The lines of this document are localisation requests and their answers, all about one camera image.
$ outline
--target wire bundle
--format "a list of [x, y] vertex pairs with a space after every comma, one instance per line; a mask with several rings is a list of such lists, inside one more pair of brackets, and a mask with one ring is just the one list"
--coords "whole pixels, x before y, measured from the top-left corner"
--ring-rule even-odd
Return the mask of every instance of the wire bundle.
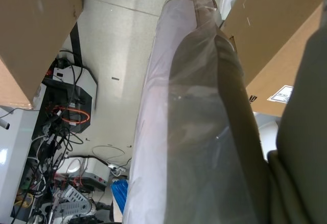
[[[121, 154], [119, 155], [116, 155], [116, 156], [110, 156], [108, 158], [103, 158], [102, 156], [98, 155], [96, 152], [95, 152], [95, 149], [96, 148], [110, 148], [110, 149], [115, 149], [115, 150], [118, 150], [121, 152]], [[119, 158], [123, 155], [125, 155], [125, 151], [121, 150], [120, 148], [118, 147], [114, 147], [114, 146], [111, 146], [111, 145], [101, 145], [101, 146], [95, 146], [92, 148], [92, 153], [95, 157], [97, 157], [98, 159], [106, 162], [108, 165], [111, 164], [111, 163], [123, 163], [122, 161], [113, 161], [112, 159], [115, 159], [115, 158]], [[123, 168], [124, 166], [128, 165], [128, 163], [132, 160], [132, 158], [130, 158], [125, 164], [123, 165], [120, 165], [118, 166], [117, 168], [114, 168], [110, 171], [110, 173], [115, 176], [115, 177], [119, 177], [121, 176], [122, 174], [122, 171], [120, 170], [121, 168]]]
[[[29, 220], [35, 215], [39, 213], [39, 208], [41, 207], [41, 203], [43, 198], [47, 195], [47, 193], [51, 192], [52, 185], [54, 184], [54, 176], [55, 172], [58, 168], [60, 168], [64, 162], [64, 159], [66, 158], [67, 152], [73, 150], [72, 144], [83, 144], [83, 141], [76, 135], [76, 133], [72, 133], [70, 130], [70, 125], [74, 124], [83, 124], [86, 123], [90, 119], [90, 115], [82, 110], [71, 108], [71, 103], [73, 102], [75, 98], [75, 92], [76, 92], [76, 83], [81, 77], [82, 71], [83, 71], [83, 64], [81, 60], [81, 71], [79, 73], [79, 76], [76, 79], [75, 71], [72, 66], [72, 64], [66, 59], [66, 63], [71, 66], [72, 74], [73, 74], [73, 91], [70, 95], [70, 99], [67, 102], [66, 106], [62, 105], [56, 105], [53, 110], [50, 112], [50, 116], [46, 113], [48, 117], [48, 121], [45, 123], [44, 126], [48, 126], [49, 132], [47, 134], [41, 135], [39, 137], [36, 137], [32, 140], [32, 146], [37, 145], [36, 142], [39, 141], [39, 144], [36, 149], [35, 156], [29, 156], [28, 161], [37, 164], [31, 165], [31, 169], [33, 171], [32, 179], [27, 187], [26, 190], [19, 190], [16, 202], [14, 204], [15, 207], [18, 207], [17, 212], [14, 212], [13, 209], [13, 220], [12, 224], [15, 222], [20, 210], [22, 208], [29, 208], [33, 201], [35, 199], [39, 199], [37, 201], [37, 204], [32, 211]], [[10, 113], [12, 113], [16, 109], [21, 108], [15, 108], [5, 114], [4, 116], [1, 116], [0, 118], [3, 118]], [[67, 112], [71, 111], [74, 113], [77, 113], [81, 119], [80, 121], [72, 121], [69, 119], [66, 119], [63, 117], [63, 115]], [[53, 141], [48, 141], [47, 143], [44, 143], [47, 141], [50, 136], [54, 134]], [[71, 137], [76, 138], [78, 141], [71, 140]], [[62, 149], [63, 153], [59, 154], [59, 156], [55, 159], [55, 154], [58, 150]]]

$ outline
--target white cable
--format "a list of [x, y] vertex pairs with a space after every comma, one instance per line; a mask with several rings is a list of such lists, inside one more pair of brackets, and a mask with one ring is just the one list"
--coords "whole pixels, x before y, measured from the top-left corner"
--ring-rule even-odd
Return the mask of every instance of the white cable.
[[38, 140], [38, 139], [41, 139], [41, 138], [43, 138], [43, 137], [47, 137], [47, 136], [48, 136], [48, 135], [36, 137], [35, 139], [32, 140], [31, 143], [33, 143], [34, 141], [36, 141], [36, 140]]
[[74, 161], [78, 161], [78, 162], [79, 162], [79, 164], [80, 164], [79, 171], [80, 171], [80, 174], [81, 174], [82, 163], [81, 163], [81, 161], [79, 160], [79, 158], [75, 158], [75, 159], [73, 159], [73, 160], [70, 162], [70, 164], [68, 164], [68, 167], [67, 167], [67, 169], [66, 169], [66, 173], [65, 173], [65, 174], [68, 174], [69, 167], [73, 164]]
[[[39, 159], [34, 158], [34, 157], [32, 157], [32, 156], [28, 156], [27, 158], [28, 158], [28, 159], [33, 159], [33, 160], [35, 160], [38, 164], [40, 163]], [[45, 181], [45, 177], [44, 177], [44, 175], [43, 175], [43, 171], [42, 171], [40, 165], [39, 165], [39, 171], [40, 171], [40, 173], [41, 173], [41, 175], [42, 175], [42, 180], [43, 180], [43, 182], [44, 182], [43, 189], [42, 189], [40, 192], [43, 192], [43, 191], [45, 190], [45, 187], [46, 187], [46, 181]], [[40, 195], [36, 195], [35, 197], [41, 197], [42, 195], [43, 195], [43, 193], [40, 194]]]
[[119, 176], [121, 176], [121, 174], [122, 174], [121, 171], [119, 171], [118, 174], [114, 174], [114, 172], [113, 172], [112, 170], [111, 170], [110, 172], [111, 172], [114, 176], [116, 176], [116, 177], [119, 177]]
[[[97, 154], [94, 152], [94, 149], [96, 149], [96, 148], [100, 148], [100, 147], [105, 147], [105, 148], [115, 149], [115, 150], [120, 151], [121, 154], [116, 155], [116, 156], [111, 156], [111, 157], [105, 159], [105, 158], [103, 158], [103, 157], [97, 155]], [[113, 160], [110, 160], [110, 159], [119, 158], [119, 157], [125, 155], [125, 151], [121, 150], [121, 149], [118, 148], [118, 147], [115, 147], [115, 146], [109, 146], [109, 145], [100, 145], [100, 146], [95, 146], [95, 147], [93, 147], [91, 150], [92, 150], [92, 153], [93, 153], [93, 155], [94, 155], [95, 157], [97, 157], [97, 158], [99, 158], [99, 159], [101, 159], [101, 160], [103, 160], [103, 161], [105, 161], [105, 162], [107, 162], [107, 163], [109, 163], [109, 164], [110, 164], [110, 163], [123, 163], [123, 162], [119, 162], [119, 161], [113, 161]]]
[[[39, 136], [39, 137], [35, 138], [34, 140], [32, 140], [32, 142], [34, 142], [34, 141], [36, 141], [36, 140], [38, 140], [38, 139], [44, 138], [44, 137], [46, 137], [46, 136]], [[40, 142], [40, 145], [39, 145], [39, 147], [38, 147], [37, 150], [36, 150], [36, 158], [37, 158], [37, 159], [38, 159], [38, 155], [39, 155], [40, 148], [41, 148], [41, 146], [43, 145], [43, 142], [44, 142], [44, 139]]]
[[45, 220], [43, 223], [45, 224], [48, 224], [48, 219], [46, 218], [46, 215], [42, 214], [43, 215], [43, 220]]

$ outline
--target electronic device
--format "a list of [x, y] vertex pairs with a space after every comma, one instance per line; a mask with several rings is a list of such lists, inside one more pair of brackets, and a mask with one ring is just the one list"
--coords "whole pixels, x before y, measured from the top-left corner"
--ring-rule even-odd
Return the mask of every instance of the electronic device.
[[92, 192], [95, 189], [104, 191], [108, 186], [110, 168], [96, 158], [71, 157], [63, 159], [60, 165], [56, 178], [73, 178], [74, 184], [82, 192]]
[[91, 124], [96, 106], [97, 83], [90, 70], [67, 63], [56, 64], [49, 69], [43, 83], [49, 88], [46, 94], [49, 100], [45, 104], [53, 103], [51, 109], [58, 115], [67, 109], [62, 120], [70, 131], [83, 132]]
[[8, 223], [11, 215], [45, 92], [46, 86], [41, 84], [33, 100], [34, 110], [0, 107], [0, 223]]
[[[86, 198], [81, 192], [76, 190], [71, 185], [68, 185], [64, 190], [59, 188], [53, 194], [53, 203], [50, 203], [51, 211], [49, 214], [48, 223], [65, 223], [76, 216], [94, 215], [96, 205], [94, 201]], [[49, 204], [44, 204], [41, 208], [42, 215], [46, 216], [46, 208]]]

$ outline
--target white device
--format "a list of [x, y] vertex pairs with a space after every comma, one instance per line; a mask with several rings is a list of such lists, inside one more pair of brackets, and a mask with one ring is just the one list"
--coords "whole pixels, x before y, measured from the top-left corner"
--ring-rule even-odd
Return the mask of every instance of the white device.
[[[0, 223], [10, 223], [19, 182], [28, 156], [32, 134], [46, 86], [41, 84], [34, 97], [35, 111], [17, 109], [0, 119]], [[12, 111], [0, 107], [0, 117]]]
[[[77, 80], [78, 76], [80, 75], [81, 68], [79, 66], [69, 66], [65, 69], [60, 68], [54, 68], [53, 72], [53, 80], [56, 81], [62, 81], [64, 83], [68, 83], [73, 85], [74, 84], [74, 78], [72, 73], [72, 67], [75, 72], [75, 79]], [[92, 97], [92, 109], [91, 109], [91, 121], [92, 116], [94, 114], [95, 106], [96, 106], [96, 96], [97, 96], [97, 83], [93, 79], [93, 76], [91, 75], [90, 71], [86, 68], [83, 68], [81, 77], [79, 78], [78, 82], [76, 83], [77, 87], [80, 87], [84, 91], [86, 91], [91, 97]]]
[[104, 191], [108, 186], [110, 168], [96, 158], [72, 157], [63, 159], [62, 166], [59, 166], [56, 174], [81, 176], [83, 180], [88, 181], [87, 184]]

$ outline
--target black strip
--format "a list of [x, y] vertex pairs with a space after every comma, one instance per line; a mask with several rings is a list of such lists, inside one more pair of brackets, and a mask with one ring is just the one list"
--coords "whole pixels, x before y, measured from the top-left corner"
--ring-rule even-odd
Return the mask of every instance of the black strip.
[[8, 107], [8, 106], [4, 106], [4, 105], [0, 105], [0, 108], [2, 108], [3, 110], [5, 110], [7, 113], [14, 113], [14, 110], [12, 107]]
[[[77, 56], [81, 56], [81, 44], [80, 44], [80, 36], [78, 34], [78, 26], [77, 22], [72, 28], [72, 31], [70, 33], [71, 36], [71, 42], [72, 42], [72, 51], [77, 54]], [[74, 54], [74, 65], [81, 67], [81, 61], [78, 59], [78, 57]]]

